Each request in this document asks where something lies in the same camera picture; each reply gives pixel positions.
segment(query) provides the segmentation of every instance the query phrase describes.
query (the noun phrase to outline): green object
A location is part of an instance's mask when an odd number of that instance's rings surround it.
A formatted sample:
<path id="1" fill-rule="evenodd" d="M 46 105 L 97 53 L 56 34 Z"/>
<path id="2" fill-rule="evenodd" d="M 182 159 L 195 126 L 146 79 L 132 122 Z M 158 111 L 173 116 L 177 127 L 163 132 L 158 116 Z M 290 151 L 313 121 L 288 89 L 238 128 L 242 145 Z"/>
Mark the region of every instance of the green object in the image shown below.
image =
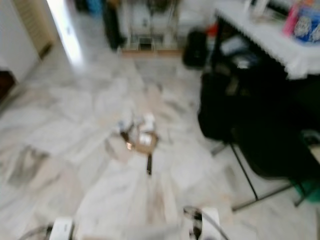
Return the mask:
<path id="1" fill-rule="evenodd" d="M 304 191 L 308 192 L 314 186 L 314 182 L 305 181 L 304 183 L 302 183 L 302 186 L 304 188 Z M 298 185 L 295 185 L 295 189 L 300 194 L 300 196 L 304 195 L 301 188 Z M 306 199 L 311 203 L 320 202 L 320 186 L 316 190 L 314 190 L 313 193 L 310 196 L 308 196 Z"/>

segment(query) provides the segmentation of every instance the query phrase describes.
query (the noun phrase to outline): small object on floor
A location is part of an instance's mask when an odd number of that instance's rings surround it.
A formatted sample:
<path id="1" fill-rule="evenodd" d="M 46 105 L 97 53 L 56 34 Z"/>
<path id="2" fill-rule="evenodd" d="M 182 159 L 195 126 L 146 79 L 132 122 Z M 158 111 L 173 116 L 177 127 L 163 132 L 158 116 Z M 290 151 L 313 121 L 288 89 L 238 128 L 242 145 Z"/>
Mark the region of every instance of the small object on floor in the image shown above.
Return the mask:
<path id="1" fill-rule="evenodd" d="M 196 240 L 218 240 L 221 236 L 229 240 L 219 224 L 219 214 L 216 208 L 196 208 L 185 206 L 184 215 L 193 221 L 193 236 Z"/>
<path id="2" fill-rule="evenodd" d="M 148 175 L 152 174 L 152 153 L 154 152 L 158 136 L 156 134 L 155 117 L 152 113 L 147 113 L 143 117 L 135 117 L 128 124 L 122 120 L 117 124 L 117 132 L 123 138 L 127 149 L 136 150 L 139 153 L 146 154 Z"/>
<path id="3" fill-rule="evenodd" d="M 71 240 L 74 221 L 70 217 L 58 217 L 53 224 L 49 240 Z"/>
<path id="4" fill-rule="evenodd" d="M 148 155 L 148 162 L 146 165 L 146 172 L 148 173 L 148 175 L 152 175 L 152 154 Z"/>

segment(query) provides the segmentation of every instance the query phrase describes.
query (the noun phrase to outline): black bag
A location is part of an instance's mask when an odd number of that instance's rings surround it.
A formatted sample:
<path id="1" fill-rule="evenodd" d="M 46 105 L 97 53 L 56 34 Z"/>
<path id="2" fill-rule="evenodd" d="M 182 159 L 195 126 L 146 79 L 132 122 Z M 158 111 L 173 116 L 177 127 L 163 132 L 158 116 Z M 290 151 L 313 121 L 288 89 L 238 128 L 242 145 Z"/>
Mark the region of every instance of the black bag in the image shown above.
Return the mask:
<path id="1" fill-rule="evenodd" d="M 200 30 L 194 30 L 187 37 L 183 52 L 183 63 L 190 68 L 201 68 L 207 60 L 207 35 Z"/>
<path id="2" fill-rule="evenodd" d="M 88 11 L 87 0 L 75 0 L 75 8 L 79 12 L 87 12 Z"/>
<path id="3" fill-rule="evenodd" d="M 105 35 L 112 50 L 117 50 L 124 43 L 119 31 L 118 14 L 115 7 L 107 2 L 103 4 L 103 21 Z"/>
<path id="4" fill-rule="evenodd" d="M 207 138 L 223 141 L 230 138 L 231 123 L 225 94 L 230 81 L 229 77 L 219 73 L 205 73 L 202 76 L 198 122 Z"/>
<path id="5" fill-rule="evenodd" d="M 203 135 L 229 142 L 231 128 L 258 115 L 259 104 L 251 97 L 226 95 L 231 79 L 220 73 L 202 76 L 198 122 Z"/>

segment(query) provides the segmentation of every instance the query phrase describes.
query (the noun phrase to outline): black wire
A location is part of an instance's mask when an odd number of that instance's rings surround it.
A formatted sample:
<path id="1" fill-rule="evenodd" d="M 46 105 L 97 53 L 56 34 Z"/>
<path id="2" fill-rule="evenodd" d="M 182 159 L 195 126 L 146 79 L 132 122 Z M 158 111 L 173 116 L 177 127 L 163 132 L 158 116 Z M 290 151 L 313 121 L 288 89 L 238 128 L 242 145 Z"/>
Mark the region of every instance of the black wire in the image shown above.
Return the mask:
<path id="1" fill-rule="evenodd" d="M 40 226 L 37 227 L 31 231 L 28 231 L 26 234 L 24 234 L 22 237 L 19 238 L 19 240 L 27 240 L 34 235 L 45 233 L 46 236 L 52 231 L 53 225 L 47 225 L 47 226 Z"/>
<path id="2" fill-rule="evenodd" d="M 202 218 L 205 218 L 216 230 L 218 230 L 218 232 L 223 236 L 223 238 L 224 238 L 225 240 L 229 240 L 227 234 L 222 230 L 222 228 L 221 228 L 208 214 L 206 214 L 206 213 L 203 212 L 201 209 L 196 208 L 196 207 L 194 207 L 194 206 L 185 206 L 185 207 L 183 208 L 183 211 L 184 211 L 185 213 L 189 213 L 189 214 L 191 214 L 191 215 L 194 215 L 193 213 L 190 213 L 190 212 L 188 211 L 188 209 L 190 209 L 190 211 L 193 211 L 193 212 L 195 212 L 195 213 L 201 213 Z"/>

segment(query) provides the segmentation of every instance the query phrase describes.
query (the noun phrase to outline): wall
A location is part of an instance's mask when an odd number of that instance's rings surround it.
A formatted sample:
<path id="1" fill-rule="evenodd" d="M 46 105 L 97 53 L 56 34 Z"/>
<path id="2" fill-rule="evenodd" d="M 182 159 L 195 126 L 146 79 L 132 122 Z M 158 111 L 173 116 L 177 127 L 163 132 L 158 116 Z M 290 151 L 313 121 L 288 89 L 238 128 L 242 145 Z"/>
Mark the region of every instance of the wall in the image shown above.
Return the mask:
<path id="1" fill-rule="evenodd" d="M 8 64 L 6 63 L 6 60 L 0 56 L 0 70 L 4 70 L 8 68 Z"/>
<path id="2" fill-rule="evenodd" d="M 11 0 L 0 0 L 0 56 L 18 81 L 22 81 L 39 61 Z"/>
<path id="3" fill-rule="evenodd" d="M 193 11 L 201 15 L 206 24 L 210 24 L 214 21 L 215 0 L 182 0 L 180 9 Z"/>

